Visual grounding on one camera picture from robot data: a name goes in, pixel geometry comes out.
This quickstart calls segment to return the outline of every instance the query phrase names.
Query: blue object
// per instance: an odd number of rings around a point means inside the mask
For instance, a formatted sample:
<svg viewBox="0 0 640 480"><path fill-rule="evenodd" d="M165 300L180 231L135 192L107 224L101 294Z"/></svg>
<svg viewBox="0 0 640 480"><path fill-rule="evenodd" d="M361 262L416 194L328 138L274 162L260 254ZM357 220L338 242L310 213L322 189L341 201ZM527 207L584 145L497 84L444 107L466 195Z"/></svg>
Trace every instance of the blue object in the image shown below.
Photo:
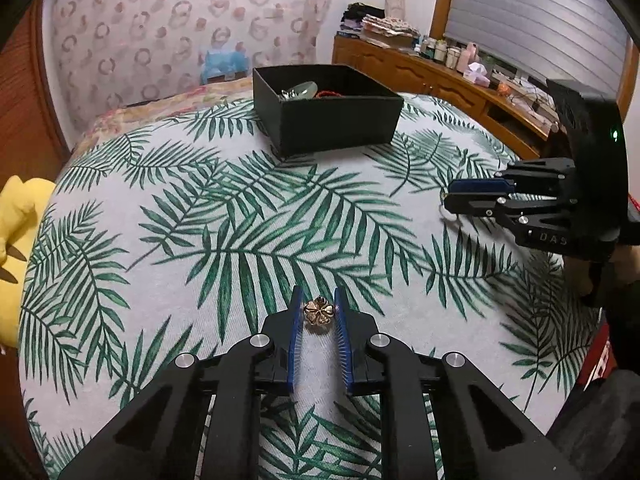
<svg viewBox="0 0 640 480"><path fill-rule="evenodd" d="M293 325L291 327L291 338L289 339L289 366L287 367L287 387L289 393L293 393L298 371L300 370L300 354L302 352L302 289L294 289L295 297L291 298L294 306Z"/></svg>
<svg viewBox="0 0 640 480"><path fill-rule="evenodd" d="M220 52L209 50L204 57L200 82L205 85L212 77L235 75L236 72L249 73L249 59L244 52Z"/></svg>
<svg viewBox="0 0 640 480"><path fill-rule="evenodd" d="M450 193L515 193L516 187L503 178L459 178L449 183Z"/></svg>
<svg viewBox="0 0 640 480"><path fill-rule="evenodd" d="M338 354L340 357L340 366L342 367L342 379L344 380L344 385L347 387L347 393L351 394L353 393L353 362L351 361L351 343L347 330L347 319L344 314L344 308L349 303L344 294L344 292L340 291L340 288L335 289L335 322L338 333Z"/></svg>

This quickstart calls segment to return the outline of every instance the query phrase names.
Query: window blind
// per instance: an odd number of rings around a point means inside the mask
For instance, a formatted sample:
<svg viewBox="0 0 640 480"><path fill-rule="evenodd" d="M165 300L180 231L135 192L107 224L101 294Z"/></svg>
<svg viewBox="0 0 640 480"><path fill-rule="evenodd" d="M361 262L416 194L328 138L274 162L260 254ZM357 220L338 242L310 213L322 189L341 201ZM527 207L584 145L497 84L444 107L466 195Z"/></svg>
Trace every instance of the window blind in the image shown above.
<svg viewBox="0 0 640 480"><path fill-rule="evenodd" d="M606 0L452 0L445 36L546 78L616 95L627 33Z"/></svg>

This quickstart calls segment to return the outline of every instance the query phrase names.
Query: blue gripper pad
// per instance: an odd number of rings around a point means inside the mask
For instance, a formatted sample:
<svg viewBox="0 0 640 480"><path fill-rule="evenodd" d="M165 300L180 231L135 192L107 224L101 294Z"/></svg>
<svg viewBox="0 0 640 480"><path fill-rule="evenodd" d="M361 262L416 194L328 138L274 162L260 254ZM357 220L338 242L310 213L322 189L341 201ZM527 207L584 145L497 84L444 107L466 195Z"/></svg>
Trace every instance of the blue gripper pad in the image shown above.
<svg viewBox="0 0 640 480"><path fill-rule="evenodd" d="M459 178L449 183L450 193L495 193L507 195L516 188L503 178Z"/></svg>

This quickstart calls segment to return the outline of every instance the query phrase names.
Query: black box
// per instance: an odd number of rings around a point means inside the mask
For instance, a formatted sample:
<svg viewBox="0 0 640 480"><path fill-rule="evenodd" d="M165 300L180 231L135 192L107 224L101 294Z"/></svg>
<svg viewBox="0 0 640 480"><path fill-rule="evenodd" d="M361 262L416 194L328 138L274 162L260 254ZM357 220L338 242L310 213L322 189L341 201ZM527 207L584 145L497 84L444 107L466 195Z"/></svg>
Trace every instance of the black box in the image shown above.
<svg viewBox="0 0 640 480"><path fill-rule="evenodd" d="M342 97L281 97L306 81ZM346 65L254 68L254 108L281 156L391 142L403 104L398 94Z"/></svg>

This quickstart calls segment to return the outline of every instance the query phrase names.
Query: wooden dresser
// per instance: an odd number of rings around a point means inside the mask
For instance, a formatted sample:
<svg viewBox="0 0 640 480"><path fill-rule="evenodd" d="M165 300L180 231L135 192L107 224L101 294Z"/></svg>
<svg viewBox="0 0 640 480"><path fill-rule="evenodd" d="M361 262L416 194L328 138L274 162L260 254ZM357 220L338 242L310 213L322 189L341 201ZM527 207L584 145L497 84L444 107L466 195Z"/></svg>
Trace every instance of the wooden dresser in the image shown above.
<svg viewBox="0 0 640 480"><path fill-rule="evenodd" d="M539 158L544 151L547 133L530 116L497 92L434 61L336 36L333 63L352 66L395 92L428 94L450 102L523 159Z"/></svg>

